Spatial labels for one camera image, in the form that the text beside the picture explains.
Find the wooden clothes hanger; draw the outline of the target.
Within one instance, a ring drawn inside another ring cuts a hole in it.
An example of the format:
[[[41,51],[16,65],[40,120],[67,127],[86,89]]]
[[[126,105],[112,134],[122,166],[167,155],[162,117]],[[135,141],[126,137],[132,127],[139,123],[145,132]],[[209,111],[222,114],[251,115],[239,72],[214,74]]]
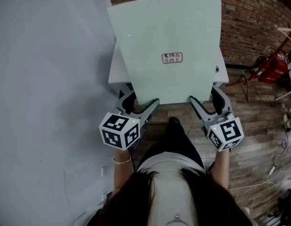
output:
[[[277,30],[280,31],[281,33],[283,33],[291,41],[291,35],[288,35],[286,33],[286,32],[291,33],[291,28],[278,27]]]

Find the person's black trousers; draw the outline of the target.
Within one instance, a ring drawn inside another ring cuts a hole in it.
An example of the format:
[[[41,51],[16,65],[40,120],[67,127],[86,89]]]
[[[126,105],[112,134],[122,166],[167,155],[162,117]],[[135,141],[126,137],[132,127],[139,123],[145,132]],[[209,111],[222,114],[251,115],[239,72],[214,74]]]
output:
[[[147,150],[138,165],[138,169],[141,168],[142,163],[144,163],[147,159],[164,152],[177,153],[185,156],[193,160],[204,169],[204,164],[200,155],[198,154],[196,148],[193,146],[192,142],[186,136],[181,124],[168,123],[162,141],[152,145]]]

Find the red metal box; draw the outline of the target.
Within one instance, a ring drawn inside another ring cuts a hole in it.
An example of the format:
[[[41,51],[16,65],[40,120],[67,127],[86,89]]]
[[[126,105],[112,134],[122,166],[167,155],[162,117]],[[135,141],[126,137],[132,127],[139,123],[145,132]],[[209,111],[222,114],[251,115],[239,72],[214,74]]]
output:
[[[275,83],[283,75],[289,73],[288,66],[284,58],[275,57],[266,67],[266,70],[259,76],[258,81],[263,83]]]

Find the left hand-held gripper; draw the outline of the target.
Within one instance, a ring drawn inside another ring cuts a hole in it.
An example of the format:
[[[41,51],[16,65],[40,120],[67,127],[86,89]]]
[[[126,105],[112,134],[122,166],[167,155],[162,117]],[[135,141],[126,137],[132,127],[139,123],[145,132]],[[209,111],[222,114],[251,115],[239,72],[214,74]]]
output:
[[[141,128],[160,104],[160,100],[153,99],[141,112],[134,113],[136,98],[133,90],[125,94],[120,91],[115,109],[108,112],[99,125],[105,145],[125,151],[139,140]]]

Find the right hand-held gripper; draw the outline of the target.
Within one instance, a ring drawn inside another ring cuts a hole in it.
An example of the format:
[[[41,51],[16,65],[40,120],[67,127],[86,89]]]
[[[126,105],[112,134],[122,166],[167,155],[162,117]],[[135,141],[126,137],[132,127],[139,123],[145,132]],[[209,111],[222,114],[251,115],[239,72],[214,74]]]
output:
[[[190,96],[189,101],[202,121],[206,138],[221,152],[238,145],[244,133],[239,117],[235,117],[231,111],[229,97],[215,85],[212,86],[211,94],[215,109],[213,112],[208,111],[194,96]]]

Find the black metal stand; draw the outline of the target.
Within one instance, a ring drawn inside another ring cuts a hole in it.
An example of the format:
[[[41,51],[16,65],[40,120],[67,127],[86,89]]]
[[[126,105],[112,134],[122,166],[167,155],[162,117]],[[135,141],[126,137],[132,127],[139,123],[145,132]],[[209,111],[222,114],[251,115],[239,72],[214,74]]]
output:
[[[280,217],[279,226],[291,226],[291,189],[287,190],[288,195],[285,198],[278,198],[278,210],[274,214],[269,214],[269,218]]]

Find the person's right forearm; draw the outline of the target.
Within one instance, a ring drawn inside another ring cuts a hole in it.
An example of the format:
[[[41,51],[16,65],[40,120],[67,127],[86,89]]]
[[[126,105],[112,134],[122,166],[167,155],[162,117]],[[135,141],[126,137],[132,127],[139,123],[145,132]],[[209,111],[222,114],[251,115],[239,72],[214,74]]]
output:
[[[217,152],[214,161],[214,166],[211,171],[214,181],[225,189],[228,189],[229,186],[229,162],[230,162],[229,149]]]

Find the pale green sheet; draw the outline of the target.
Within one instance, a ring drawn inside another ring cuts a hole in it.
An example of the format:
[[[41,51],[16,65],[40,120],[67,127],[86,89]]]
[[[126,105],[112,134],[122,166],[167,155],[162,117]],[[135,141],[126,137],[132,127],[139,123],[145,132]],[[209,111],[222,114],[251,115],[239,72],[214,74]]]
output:
[[[108,8],[141,105],[210,98],[219,55],[221,0],[136,0]]]

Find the wooden coat rack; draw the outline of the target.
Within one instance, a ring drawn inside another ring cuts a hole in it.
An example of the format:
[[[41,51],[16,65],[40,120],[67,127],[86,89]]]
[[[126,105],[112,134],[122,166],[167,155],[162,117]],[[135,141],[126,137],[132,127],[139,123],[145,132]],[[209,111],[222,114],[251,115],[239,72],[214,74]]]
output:
[[[286,39],[282,42],[282,44],[275,50],[275,52],[268,58],[269,62],[273,60],[280,51],[282,51],[283,47],[289,42],[290,40],[286,37]],[[232,82],[227,84],[227,87],[237,86],[237,85],[245,85],[246,86],[246,101],[249,102],[249,86],[250,82],[253,80],[249,80],[249,78],[245,77],[245,75],[242,75],[239,80],[236,82]]]

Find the person's left forearm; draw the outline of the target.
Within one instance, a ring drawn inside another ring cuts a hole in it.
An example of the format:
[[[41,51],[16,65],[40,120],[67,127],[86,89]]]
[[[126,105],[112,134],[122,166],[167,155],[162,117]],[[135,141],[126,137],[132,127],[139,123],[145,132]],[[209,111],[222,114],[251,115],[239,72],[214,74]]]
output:
[[[128,181],[129,177],[133,174],[133,166],[131,155],[128,150],[117,150],[114,162],[114,194],[117,193],[122,186]]]

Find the person's white shirt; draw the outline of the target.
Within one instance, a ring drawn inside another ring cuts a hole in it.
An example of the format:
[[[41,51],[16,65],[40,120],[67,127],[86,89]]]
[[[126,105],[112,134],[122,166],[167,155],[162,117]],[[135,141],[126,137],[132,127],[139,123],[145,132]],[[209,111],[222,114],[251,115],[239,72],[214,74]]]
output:
[[[248,211],[193,160],[164,152],[147,159],[117,193],[74,226],[257,226]]]

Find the white table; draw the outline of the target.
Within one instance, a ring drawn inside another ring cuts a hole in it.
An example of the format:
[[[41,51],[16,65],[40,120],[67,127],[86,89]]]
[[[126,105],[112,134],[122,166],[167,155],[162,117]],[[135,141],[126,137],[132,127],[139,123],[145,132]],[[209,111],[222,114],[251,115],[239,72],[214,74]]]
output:
[[[216,77],[228,82],[218,41],[121,38],[115,44],[108,82],[131,83],[140,105],[208,101]]]

